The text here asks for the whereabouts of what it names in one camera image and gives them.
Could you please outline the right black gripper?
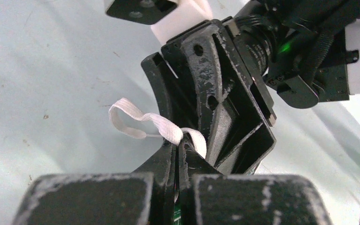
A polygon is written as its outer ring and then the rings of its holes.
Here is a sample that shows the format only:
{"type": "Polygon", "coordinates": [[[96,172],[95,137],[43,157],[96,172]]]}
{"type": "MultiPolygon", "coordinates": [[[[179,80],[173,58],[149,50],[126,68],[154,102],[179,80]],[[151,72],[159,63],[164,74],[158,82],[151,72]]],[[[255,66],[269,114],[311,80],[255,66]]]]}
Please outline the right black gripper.
{"type": "Polygon", "coordinates": [[[349,0],[252,0],[168,40],[163,58],[195,104],[206,161],[222,174],[252,174],[271,151],[267,87],[298,109],[348,100],[350,23],[349,0]],[[202,33],[209,25],[219,33],[202,33]]]}

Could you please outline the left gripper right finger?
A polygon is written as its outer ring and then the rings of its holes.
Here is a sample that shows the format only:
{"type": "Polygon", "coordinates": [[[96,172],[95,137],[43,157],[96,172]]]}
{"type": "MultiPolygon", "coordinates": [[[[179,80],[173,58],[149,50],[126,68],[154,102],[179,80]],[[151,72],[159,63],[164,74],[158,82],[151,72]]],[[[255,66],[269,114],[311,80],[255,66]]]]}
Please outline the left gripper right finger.
{"type": "Polygon", "coordinates": [[[322,198],[308,179],[289,174],[223,175],[183,139],[179,202],[185,225],[330,225],[322,198]]]}

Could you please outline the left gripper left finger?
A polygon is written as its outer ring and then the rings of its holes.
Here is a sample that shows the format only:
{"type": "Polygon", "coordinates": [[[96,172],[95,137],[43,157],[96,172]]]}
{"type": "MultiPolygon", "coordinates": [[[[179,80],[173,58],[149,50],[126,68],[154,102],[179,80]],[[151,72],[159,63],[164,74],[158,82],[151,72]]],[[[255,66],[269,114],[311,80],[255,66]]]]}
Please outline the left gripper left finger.
{"type": "Polygon", "coordinates": [[[14,225],[171,225],[176,146],[131,173],[49,174],[34,180],[14,225]]]}

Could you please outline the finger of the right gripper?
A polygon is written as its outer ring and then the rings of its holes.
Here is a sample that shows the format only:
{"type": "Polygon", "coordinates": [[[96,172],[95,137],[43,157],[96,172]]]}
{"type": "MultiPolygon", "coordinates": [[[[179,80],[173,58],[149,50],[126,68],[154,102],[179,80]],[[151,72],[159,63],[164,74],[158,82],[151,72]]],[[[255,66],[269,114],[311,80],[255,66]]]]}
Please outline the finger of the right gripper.
{"type": "Polygon", "coordinates": [[[152,87],[159,114],[179,127],[198,127],[195,104],[158,52],[147,56],[141,67],[152,87]]]}

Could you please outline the white shoelace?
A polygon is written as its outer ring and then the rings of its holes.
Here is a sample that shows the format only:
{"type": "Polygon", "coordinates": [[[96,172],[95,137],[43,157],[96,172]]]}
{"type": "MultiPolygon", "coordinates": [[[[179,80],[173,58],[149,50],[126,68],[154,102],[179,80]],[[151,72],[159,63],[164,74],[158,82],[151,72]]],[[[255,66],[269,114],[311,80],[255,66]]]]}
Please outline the white shoelace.
{"type": "Polygon", "coordinates": [[[198,130],[189,127],[178,127],[169,119],[156,113],[143,113],[136,105],[127,98],[121,98],[116,101],[108,111],[109,120],[112,125],[121,133],[135,139],[145,139],[146,137],[162,137],[170,143],[179,146],[185,134],[189,134],[195,151],[203,158],[207,155],[207,143],[198,130]],[[158,130],[158,134],[148,134],[143,130],[128,127],[121,117],[119,111],[138,122],[152,122],[158,130]]]}

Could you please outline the green canvas sneaker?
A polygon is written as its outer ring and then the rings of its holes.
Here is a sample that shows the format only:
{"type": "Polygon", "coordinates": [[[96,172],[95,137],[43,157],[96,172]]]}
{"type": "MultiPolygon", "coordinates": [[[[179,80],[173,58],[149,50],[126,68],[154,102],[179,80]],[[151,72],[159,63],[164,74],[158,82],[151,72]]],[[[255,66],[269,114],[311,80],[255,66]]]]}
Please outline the green canvas sneaker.
{"type": "Polygon", "coordinates": [[[173,225],[182,225],[181,209],[175,208],[173,213],[173,225]]]}

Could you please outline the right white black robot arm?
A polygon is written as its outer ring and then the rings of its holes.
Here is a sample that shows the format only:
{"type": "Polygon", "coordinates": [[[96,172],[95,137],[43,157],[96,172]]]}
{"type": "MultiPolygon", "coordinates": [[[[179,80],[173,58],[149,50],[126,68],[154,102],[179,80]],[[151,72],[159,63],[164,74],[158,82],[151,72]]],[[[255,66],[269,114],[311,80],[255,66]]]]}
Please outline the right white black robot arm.
{"type": "Polygon", "coordinates": [[[141,66],[160,113],[202,133],[208,167],[250,173],[276,142],[269,89],[297,109],[360,94],[360,0],[250,0],[141,66]]]}

